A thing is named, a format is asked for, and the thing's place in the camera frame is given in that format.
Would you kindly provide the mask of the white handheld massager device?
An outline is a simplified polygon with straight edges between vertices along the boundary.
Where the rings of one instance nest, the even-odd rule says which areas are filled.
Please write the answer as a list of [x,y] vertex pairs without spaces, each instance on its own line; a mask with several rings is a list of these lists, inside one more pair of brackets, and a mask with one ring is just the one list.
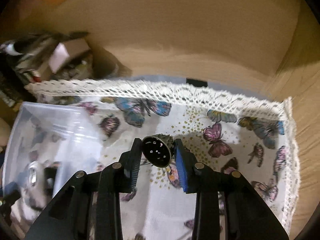
[[28,224],[33,223],[52,200],[56,173],[61,165],[60,161],[33,161],[20,175],[21,197],[17,209],[20,218]]

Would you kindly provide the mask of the clear plastic storage bin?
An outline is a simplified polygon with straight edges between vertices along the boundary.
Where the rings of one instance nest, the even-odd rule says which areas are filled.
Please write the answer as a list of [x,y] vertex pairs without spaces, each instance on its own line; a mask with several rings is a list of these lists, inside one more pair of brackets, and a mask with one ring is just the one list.
[[[127,124],[123,112],[111,102],[85,98],[67,105],[24,103],[7,145],[3,168],[3,191],[20,194],[20,175],[33,162],[60,161],[53,196],[78,170],[102,170],[128,150],[140,128]],[[9,208],[10,228],[26,234],[31,224],[20,218],[18,200]]]

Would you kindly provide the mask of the small black round microphone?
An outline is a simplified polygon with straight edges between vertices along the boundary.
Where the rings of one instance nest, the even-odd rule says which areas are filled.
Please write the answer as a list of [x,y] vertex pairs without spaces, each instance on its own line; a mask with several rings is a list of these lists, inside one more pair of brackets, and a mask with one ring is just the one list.
[[171,162],[173,143],[173,137],[170,135],[151,135],[142,140],[141,150],[149,163],[153,166],[164,168]]

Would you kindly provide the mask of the butterfly print lace cloth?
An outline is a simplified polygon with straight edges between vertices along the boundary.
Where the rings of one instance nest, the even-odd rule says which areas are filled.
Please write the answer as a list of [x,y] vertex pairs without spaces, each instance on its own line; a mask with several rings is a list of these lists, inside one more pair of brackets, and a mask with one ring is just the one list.
[[[239,170],[285,231],[300,184],[291,99],[270,102],[188,84],[151,81],[44,81],[27,85],[38,102],[84,107],[105,135],[98,167],[118,160],[135,138],[180,139],[214,171]],[[132,193],[120,196],[125,239],[190,239],[196,196],[179,183],[177,161],[146,157]]]

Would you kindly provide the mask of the small white box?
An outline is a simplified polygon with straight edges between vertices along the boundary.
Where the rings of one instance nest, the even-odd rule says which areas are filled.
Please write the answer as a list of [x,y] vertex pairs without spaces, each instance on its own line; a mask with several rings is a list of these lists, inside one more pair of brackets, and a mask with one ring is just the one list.
[[51,71],[55,74],[68,59],[69,53],[65,44],[58,44],[48,61]]

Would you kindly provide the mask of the stack of books and papers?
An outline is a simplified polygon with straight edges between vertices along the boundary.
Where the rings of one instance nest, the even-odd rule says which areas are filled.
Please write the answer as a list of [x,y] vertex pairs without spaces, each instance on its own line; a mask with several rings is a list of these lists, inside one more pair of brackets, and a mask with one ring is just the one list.
[[[7,105],[32,100],[25,89],[30,83],[50,80],[83,80],[93,75],[93,54],[86,31],[42,33],[1,44],[1,99]],[[69,59],[54,74],[48,64],[58,44],[64,43]]]

